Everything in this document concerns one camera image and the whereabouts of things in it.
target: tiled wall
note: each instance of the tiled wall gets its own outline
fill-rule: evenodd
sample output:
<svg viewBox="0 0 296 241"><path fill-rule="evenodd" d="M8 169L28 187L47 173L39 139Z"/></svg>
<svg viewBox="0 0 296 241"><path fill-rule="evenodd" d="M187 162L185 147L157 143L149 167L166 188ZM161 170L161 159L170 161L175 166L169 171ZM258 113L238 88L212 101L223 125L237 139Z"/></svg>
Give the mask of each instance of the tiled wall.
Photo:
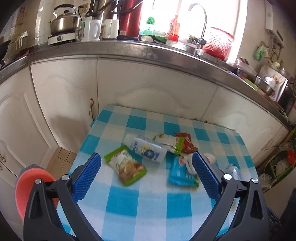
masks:
<svg viewBox="0 0 296 241"><path fill-rule="evenodd" d="M11 40L7 55L4 59L15 55L19 50L14 49L14 42L25 31L28 32L27 47L47 42L50 36L49 21L55 19L53 9L61 4L79 5L90 3L90 0L26 0L23 5L15 11L0 34L4 40ZM65 9L56 10L60 15Z"/></svg>

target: wall outlet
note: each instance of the wall outlet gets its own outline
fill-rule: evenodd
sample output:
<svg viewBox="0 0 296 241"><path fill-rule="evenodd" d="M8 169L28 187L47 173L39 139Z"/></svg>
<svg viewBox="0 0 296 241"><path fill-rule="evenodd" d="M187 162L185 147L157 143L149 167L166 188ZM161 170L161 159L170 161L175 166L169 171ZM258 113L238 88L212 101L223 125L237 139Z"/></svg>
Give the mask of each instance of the wall outlet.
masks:
<svg viewBox="0 0 296 241"><path fill-rule="evenodd" d="M85 3L85 4L80 5L80 6L83 6L83 7L80 7L80 8L79 8L79 13L80 13L80 14L87 12L87 9L88 9L88 7L89 7L89 4L88 4L88 3Z"/></svg>

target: table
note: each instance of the table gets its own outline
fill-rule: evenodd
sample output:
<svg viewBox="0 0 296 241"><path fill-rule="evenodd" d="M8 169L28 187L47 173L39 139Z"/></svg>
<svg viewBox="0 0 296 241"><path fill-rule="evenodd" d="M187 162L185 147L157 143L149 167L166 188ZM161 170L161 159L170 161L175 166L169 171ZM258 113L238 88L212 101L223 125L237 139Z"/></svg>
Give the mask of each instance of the table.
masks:
<svg viewBox="0 0 296 241"><path fill-rule="evenodd" d="M124 187L117 173L103 156L123 145L127 133L153 138L156 134L191 134L200 153L217 157L223 171L235 164L242 179L258 177L254 164L240 135L232 130L174 116L120 106L105 106L92 127L73 163L70 174L83 165L93 152L102 157L102 166L86 197L78 202L84 215L104 241L185 241L202 225L215 201L210 199L199 180L198 188L173 185L167 181L173 154L157 164L134 154L147 168L147 174L129 187ZM227 232L238 200L235 199L220 232ZM74 235L62 207L58 214L65 230Z"/></svg>

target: kitchen cabinet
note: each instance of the kitchen cabinet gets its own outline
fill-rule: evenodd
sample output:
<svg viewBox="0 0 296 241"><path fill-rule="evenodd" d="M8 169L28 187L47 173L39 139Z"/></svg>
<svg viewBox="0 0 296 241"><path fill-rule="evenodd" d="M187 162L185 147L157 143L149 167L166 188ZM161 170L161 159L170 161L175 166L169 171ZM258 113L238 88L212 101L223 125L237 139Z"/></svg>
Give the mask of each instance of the kitchen cabinet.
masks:
<svg viewBox="0 0 296 241"><path fill-rule="evenodd" d="M0 211L12 230L22 238L23 222L14 201L16 179L17 177L0 162Z"/></svg>
<svg viewBox="0 0 296 241"><path fill-rule="evenodd" d="M47 167L58 145L40 110L29 67L0 85L0 126L0 161L7 169L18 176L31 164Z"/></svg>
<svg viewBox="0 0 296 241"><path fill-rule="evenodd" d="M217 85L148 64L98 59L99 105L200 120Z"/></svg>
<svg viewBox="0 0 296 241"><path fill-rule="evenodd" d="M77 153L93 113L99 113L97 59L55 60L31 65L33 82L44 117L60 147Z"/></svg>
<svg viewBox="0 0 296 241"><path fill-rule="evenodd" d="M262 161L264 161L274 150L275 148L282 142L285 136L289 133L289 131L282 126L279 131L275 134L275 136L270 139L267 144L262 148L260 153L253 158L253 162L258 165Z"/></svg>
<svg viewBox="0 0 296 241"><path fill-rule="evenodd" d="M264 147L271 144L270 140L282 127L282 124L269 113L223 87L217 89L202 117L202 121L223 126L239 133L252 159ZM255 165L259 165L261 161L263 160L258 159Z"/></svg>

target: stainless steel kettle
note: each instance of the stainless steel kettle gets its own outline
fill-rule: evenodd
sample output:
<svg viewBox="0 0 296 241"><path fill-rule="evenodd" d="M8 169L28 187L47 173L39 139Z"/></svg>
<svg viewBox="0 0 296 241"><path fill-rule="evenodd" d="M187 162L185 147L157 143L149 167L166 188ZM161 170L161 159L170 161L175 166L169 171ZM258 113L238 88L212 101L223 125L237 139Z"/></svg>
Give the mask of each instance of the stainless steel kettle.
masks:
<svg viewBox="0 0 296 241"><path fill-rule="evenodd" d="M57 16L55 11L58 8L70 7L74 9L74 13L65 10L63 14ZM80 27L80 17L77 14L76 8L72 4L62 4L54 8L53 12L56 19L50 21L50 34L52 36L74 33Z"/></svg>

